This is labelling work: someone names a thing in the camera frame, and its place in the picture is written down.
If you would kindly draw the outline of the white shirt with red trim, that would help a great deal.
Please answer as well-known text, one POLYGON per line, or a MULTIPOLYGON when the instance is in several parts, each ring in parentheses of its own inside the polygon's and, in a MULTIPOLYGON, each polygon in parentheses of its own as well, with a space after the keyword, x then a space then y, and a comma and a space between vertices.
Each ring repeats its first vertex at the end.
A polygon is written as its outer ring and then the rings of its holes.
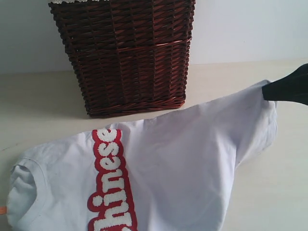
POLYGON ((15 231, 218 231, 237 166, 273 142, 276 102, 263 80, 153 119, 25 151, 13 166, 15 231))

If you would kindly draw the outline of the dark brown wicker basket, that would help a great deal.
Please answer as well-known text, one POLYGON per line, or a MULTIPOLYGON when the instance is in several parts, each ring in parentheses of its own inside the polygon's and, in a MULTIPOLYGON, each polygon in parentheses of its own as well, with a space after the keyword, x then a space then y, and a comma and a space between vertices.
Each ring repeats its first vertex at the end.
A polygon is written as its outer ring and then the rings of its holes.
POLYGON ((193 0, 48 3, 91 117, 180 108, 193 0))

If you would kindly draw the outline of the orange shirt neck tag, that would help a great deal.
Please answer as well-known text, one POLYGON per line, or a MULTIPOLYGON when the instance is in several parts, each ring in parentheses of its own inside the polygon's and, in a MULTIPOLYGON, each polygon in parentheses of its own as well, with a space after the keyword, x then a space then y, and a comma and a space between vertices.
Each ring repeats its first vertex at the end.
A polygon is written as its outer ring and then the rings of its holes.
POLYGON ((1 206, 0 207, 0 215, 5 215, 7 213, 7 207, 6 206, 1 206))

